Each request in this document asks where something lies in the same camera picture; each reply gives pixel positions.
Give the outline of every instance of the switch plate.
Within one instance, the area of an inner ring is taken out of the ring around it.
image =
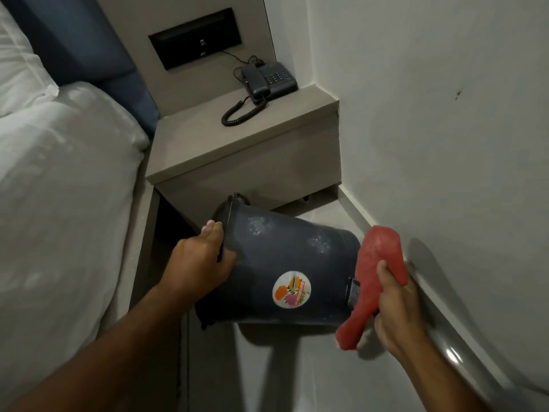
[[[149,36],[166,70],[242,43],[232,8]]]

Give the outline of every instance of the white tile floor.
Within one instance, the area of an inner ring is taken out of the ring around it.
[[[364,236],[326,192],[279,212]],[[189,335],[190,412],[423,411],[375,338],[359,353],[343,352],[332,328],[216,324],[202,331],[194,314]]]

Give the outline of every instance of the person's right hand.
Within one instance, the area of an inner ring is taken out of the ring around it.
[[[417,288],[412,278],[401,286],[387,268],[387,262],[377,266],[383,292],[379,297],[379,314],[375,317],[375,332],[387,351],[402,362],[411,351],[428,343],[419,308]]]
[[[185,308],[216,289],[229,277],[236,262],[236,253],[223,248],[221,261],[217,255],[223,242],[221,222],[208,221],[197,237],[180,240],[158,287],[175,304]]]

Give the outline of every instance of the sticker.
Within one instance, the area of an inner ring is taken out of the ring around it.
[[[301,272],[286,272],[273,286],[273,300],[281,308],[303,305],[311,296],[311,282]]]

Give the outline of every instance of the corded telephone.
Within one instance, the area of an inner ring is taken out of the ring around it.
[[[242,68],[242,77],[244,78],[242,82],[250,95],[223,115],[221,122],[224,126],[241,124],[264,110],[269,101],[298,89],[298,82],[280,62],[263,64],[259,67],[247,64]],[[231,115],[242,108],[248,98],[251,98],[256,107],[242,117],[229,120]]]

